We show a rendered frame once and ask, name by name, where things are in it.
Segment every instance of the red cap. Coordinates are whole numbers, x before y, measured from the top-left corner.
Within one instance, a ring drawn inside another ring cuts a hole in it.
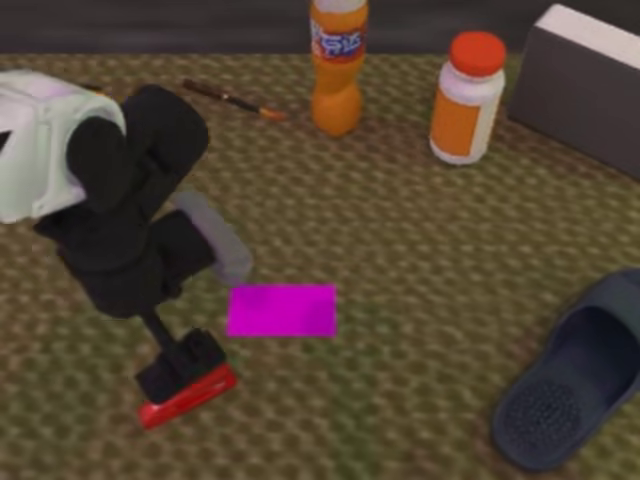
[[[507,48],[488,32],[463,32],[451,42],[449,59],[465,75],[488,77],[504,66]]]

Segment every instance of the bottle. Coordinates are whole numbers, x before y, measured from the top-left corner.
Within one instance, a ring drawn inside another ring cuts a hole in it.
[[[331,136],[353,130],[362,111],[356,83],[366,49],[367,0],[312,0],[311,57],[314,124]]]
[[[507,50],[487,32],[456,36],[438,78],[430,144],[444,162],[468,165],[487,152],[505,86]]]

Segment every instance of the pill bottle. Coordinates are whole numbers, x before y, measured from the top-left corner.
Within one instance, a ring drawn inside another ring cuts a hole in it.
[[[468,165],[486,153],[505,86],[504,43],[488,32],[463,32],[440,71],[431,149],[444,162]]]

